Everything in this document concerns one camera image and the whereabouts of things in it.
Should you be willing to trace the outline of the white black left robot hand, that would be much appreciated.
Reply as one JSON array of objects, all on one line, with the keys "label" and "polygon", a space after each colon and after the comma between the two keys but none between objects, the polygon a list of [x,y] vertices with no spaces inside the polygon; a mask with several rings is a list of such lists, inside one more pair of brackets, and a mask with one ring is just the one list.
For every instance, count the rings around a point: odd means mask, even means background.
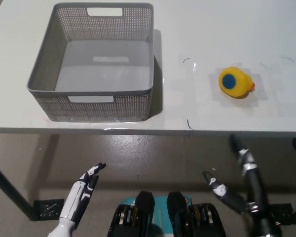
[{"label": "white black left robot hand", "polygon": [[75,228],[78,227],[96,187],[99,178],[98,172],[105,167],[105,163],[98,163],[73,184],[60,214],[60,219],[68,219],[74,222]]}]

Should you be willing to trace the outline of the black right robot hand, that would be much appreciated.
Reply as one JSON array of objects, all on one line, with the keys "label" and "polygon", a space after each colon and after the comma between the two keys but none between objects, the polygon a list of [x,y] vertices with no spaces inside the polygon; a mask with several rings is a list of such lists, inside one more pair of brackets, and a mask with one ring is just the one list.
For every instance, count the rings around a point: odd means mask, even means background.
[{"label": "black right robot hand", "polygon": [[241,169],[247,190],[247,198],[244,199],[238,193],[233,192],[208,171],[203,171],[204,179],[214,195],[237,213],[247,212],[254,218],[269,216],[271,213],[269,200],[253,154],[235,134],[230,135],[229,143]]}]

